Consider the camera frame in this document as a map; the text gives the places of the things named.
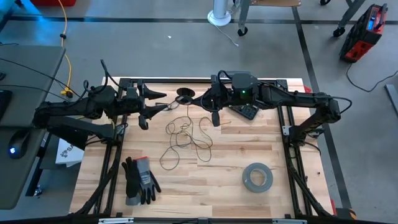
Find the gray floor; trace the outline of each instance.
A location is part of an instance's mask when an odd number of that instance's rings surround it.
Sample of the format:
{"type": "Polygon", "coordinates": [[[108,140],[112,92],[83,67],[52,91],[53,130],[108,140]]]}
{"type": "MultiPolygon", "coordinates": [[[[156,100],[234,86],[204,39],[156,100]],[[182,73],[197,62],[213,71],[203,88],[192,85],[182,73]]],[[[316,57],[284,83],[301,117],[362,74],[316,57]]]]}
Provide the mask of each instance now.
{"type": "MultiPolygon", "coordinates": [[[[211,2],[80,0],[75,7],[67,9],[67,14],[70,17],[204,19],[211,2]]],[[[397,1],[374,2],[387,2],[387,19],[398,19],[397,1]]],[[[366,1],[360,12],[371,3],[373,1],[366,1]]],[[[301,19],[338,20],[347,8],[343,0],[332,1],[325,7],[320,6],[318,0],[307,0],[298,12],[301,19]]],[[[29,2],[16,13],[62,16],[58,8],[36,9],[29,2]]],[[[291,8],[252,7],[248,18],[293,19],[293,15],[291,8]]],[[[114,76],[209,77],[220,69],[249,70],[258,77],[303,78],[310,86],[294,24],[247,24],[247,27],[249,33],[244,37],[236,35],[237,24],[221,28],[240,45],[235,47],[206,23],[69,22],[66,46],[73,66],[72,88],[82,91],[85,79],[92,85],[100,83],[104,75],[101,58],[114,76]]],[[[345,35],[332,38],[335,27],[303,25],[303,31],[320,90],[354,102],[340,122],[330,125],[349,197],[359,219],[395,223],[398,220],[398,174],[395,172],[398,117],[383,86],[390,83],[398,87],[398,77],[383,82],[372,93],[352,87],[345,77],[348,64],[338,60],[345,35]]],[[[0,33],[0,41],[59,45],[58,35],[62,30],[63,22],[9,21],[0,33]]],[[[371,88],[398,69],[397,35],[398,26],[386,26],[379,43],[352,66],[350,75],[354,82],[371,88]]],[[[67,71],[64,61],[57,77],[66,81],[67,71]]],[[[60,87],[55,85],[52,91],[58,93],[60,87]]],[[[319,143],[330,195],[339,206],[324,139],[320,138],[319,143]]],[[[0,220],[66,214],[76,177],[76,172],[67,170],[45,173],[40,180],[47,186],[44,194],[40,198],[22,196],[14,210],[0,211],[0,220]]]]}

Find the red toolbox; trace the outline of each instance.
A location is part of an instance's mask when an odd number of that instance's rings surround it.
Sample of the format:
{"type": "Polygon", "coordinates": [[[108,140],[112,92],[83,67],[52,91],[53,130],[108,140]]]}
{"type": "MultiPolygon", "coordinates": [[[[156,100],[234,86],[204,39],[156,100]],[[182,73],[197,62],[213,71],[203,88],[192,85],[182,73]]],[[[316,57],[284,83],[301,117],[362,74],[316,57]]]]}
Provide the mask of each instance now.
{"type": "MultiPolygon", "coordinates": [[[[35,6],[60,6],[58,0],[30,0],[35,6]]],[[[61,0],[63,6],[74,6],[76,0],[61,0]]]]}

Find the computer mouse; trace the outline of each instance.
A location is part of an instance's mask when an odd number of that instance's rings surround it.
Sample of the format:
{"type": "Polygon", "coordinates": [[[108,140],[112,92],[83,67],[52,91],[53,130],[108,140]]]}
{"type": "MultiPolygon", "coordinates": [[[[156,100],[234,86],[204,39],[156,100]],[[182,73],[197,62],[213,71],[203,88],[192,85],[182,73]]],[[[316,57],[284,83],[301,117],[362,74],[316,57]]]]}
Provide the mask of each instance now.
{"type": "Polygon", "coordinates": [[[11,159],[20,159],[25,155],[29,137],[29,129],[21,129],[14,133],[8,143],[8,154],[11,159]]]}

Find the duct tape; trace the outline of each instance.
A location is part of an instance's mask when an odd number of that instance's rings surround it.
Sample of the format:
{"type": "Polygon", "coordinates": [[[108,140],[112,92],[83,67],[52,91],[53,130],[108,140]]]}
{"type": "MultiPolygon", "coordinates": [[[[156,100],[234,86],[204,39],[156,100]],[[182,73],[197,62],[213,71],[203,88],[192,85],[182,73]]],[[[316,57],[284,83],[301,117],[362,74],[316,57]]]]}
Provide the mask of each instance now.
{"type": "Polygon", "coordinates": [[[263,193],[271,188],[274,177],[270,168],[262,163],[255,162],[243,170],[242,180],[244,186],[251,192],[263,193]],[[251,180],[250,175],[253,171],[258,171],[264,176],[264,182],[261,185],[257,185],[251,180]]]}

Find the wooden table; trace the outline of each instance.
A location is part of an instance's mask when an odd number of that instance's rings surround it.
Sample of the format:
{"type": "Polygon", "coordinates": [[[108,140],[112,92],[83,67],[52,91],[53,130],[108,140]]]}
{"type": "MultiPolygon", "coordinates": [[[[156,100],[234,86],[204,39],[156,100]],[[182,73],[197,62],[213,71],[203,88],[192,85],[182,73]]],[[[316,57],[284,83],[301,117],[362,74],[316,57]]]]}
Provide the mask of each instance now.
{"type": "MultiPolygon", "coordinates": [[[[304,91],[301,79],[287,79],[287,83],[290,91],[304,91]]],[[[195,90],[197,96],[209,88],[209,84],[149,83],[147,86],[151,90],[167,94],[165,98],[147,101],[147,105],[154,105],[156,101],[172,102],[177,96],[176,89],[182,86],[195,90]]],[[[307,108],[293,108],[293,112],[297,124],[310,116],[307,108]]],[[[221,126],[215,128],[208,120],[203,120],[201,124],[214,142],[211,160],[199,160],[195,146],[191,145],[178,149],[180,162],[177,168],[164,170],[159,164],[159,158],[170,146],[170,136],[165,132],[165,127],[171,120],[185,116],[186,113],[187,107],[182,105],[172,111],[163,111],[148,121],[147,131],[138,126],[136,114],[129,116],[121,160],[129,156],[149,156],[151,171],[159,182],[162,193],[157,194],[157,200],[150,205],[127,206],[126,178],[120,165],[113,214],[123,212],[126,217],[161,218],[283,218],[286,213],[293,216],[277,110],[259,111],[254,121],[249,121],[227,108],[221,110],[221,126]],[[272,170],[274,183],[267,192],[252,193],[242,183],[243,169],[253,162],[261,162],[272,170]]],[[[197,139],[206,141],[199,132],[198,124],[200,118],[210,118],[210,115],[200,107],[189,106],[189,116],[194,122],[194,136],[197,139]]],[[[95,121],[98,124],[108,122],[105,116],[95,121]]],[[[178,140],[180,143],[188,142],[188,138],[182,135],[178,140]]],[[[312,139],[307,141],[316,144],[312,139]]],[[[104,152],[105,146],[102,144],[92,144],[86,148],[70,206],[71,212],[81,208],[98,186],[104,152]]],[[[311,146],[301,147],[301,152],[305,174],[308,176],[308,187],[325,210],[331,213],[330,197],[319,152],[311,146]]],[[[203,159],[208,159],[210,152],[199,150],[198,154],[203,159]]],[[[172,152],[165,158],[165,167],[172,167],[177,161],[172,152]]],[[[107,193],[108,189],[104,191],[102,209],[106,204],[107,193]]],[[[304,211],[302,194],[298,187],[297,195],[304,211]]]]}

